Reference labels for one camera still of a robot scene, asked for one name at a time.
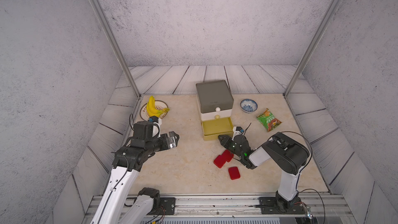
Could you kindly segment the grey top drawer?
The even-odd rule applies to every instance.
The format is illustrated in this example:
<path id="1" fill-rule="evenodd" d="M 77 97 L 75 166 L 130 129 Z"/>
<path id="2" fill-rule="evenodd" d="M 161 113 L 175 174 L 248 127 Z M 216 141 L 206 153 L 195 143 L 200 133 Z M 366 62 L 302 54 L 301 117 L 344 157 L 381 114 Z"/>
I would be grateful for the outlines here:
<path id="1" fill-rule="evenodd" d="M 197 83 L 197 95 L 199 99 L 200 113 L 215 112 L 233 108 L 234 98 L 225 80 Z"/>

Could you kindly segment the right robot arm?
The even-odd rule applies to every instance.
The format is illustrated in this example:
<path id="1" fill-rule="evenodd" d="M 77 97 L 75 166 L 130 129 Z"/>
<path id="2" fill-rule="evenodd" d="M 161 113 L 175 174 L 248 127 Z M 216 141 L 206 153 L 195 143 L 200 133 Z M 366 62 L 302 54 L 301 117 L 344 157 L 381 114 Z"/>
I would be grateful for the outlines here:
<path id="1" fill-rule="evenodd" d="M 255 150 L 250 148 L 244 131 L 233 136 L 219 135 L 218 140 L 248 169 L 254 170 L 270 159 L 280 167 L 282 173 L 274 204 L 278 211 L 287 213 L 301 201 L 297 190 L 299 178 L 312 158 L 306 146 L 284 132 L 277 132 Z"/>

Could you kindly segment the white drawer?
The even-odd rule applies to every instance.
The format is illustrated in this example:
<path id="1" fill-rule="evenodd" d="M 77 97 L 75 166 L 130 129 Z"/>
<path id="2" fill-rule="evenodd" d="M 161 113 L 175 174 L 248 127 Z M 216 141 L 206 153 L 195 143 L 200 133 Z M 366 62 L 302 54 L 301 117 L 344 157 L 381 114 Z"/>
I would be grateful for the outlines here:
<path id="1" fill-rule="evenodd" d="M 202 121 L 216 120 L 220 118 L 229 118 L 232 115 L 232 109 L 219 112 L 200 113 Z"/>

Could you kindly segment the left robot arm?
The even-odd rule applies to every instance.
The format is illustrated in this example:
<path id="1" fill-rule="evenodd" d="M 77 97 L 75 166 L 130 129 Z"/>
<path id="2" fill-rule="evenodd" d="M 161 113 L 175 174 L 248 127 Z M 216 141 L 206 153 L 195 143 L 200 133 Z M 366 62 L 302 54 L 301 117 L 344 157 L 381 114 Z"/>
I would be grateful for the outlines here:
<path id="1" fill-rule="evenodd" d="M 113 168 L 105 193 L 96 210 L 93 224 L 139 224 L 147 215 L 164 215 L 160 192 L 143 188 L 129 210 L 122 215 L 127 195 L 144 163 L 156 152 L 176 148 L 179 135 L 162 134 L 161 120 L 139 121 L 132 125 L 132 136 L 115 152 Z"/>

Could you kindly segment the red brooch box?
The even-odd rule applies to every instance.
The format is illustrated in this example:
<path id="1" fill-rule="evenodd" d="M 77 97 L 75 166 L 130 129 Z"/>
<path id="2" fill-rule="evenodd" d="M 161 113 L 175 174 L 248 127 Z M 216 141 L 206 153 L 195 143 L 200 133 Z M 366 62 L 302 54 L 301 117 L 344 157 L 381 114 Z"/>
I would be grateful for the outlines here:
<path id="1" fill-rule="evenodd" d="M 228 173 L 231 180 L 236 180 L 240 178 L 240 172 L 238 167 L 230 167 L 228 168 Z"/>
<path id="2" fill-rule="evenodd" d="M 231 162 L 231 160 L 234 158 L 234 154 L 230 152 L 229 150 L 225 150 L 221 154 L 222 158 L 225 160 L 225 162 Z"/>
<path id="3" fill-rule="evenodd" d="M 227 161 L 223 155 L 218 155 L 216 159 L 213 161 L 214 165 L 218 168 L 222 168 L 226 162 Z"/>

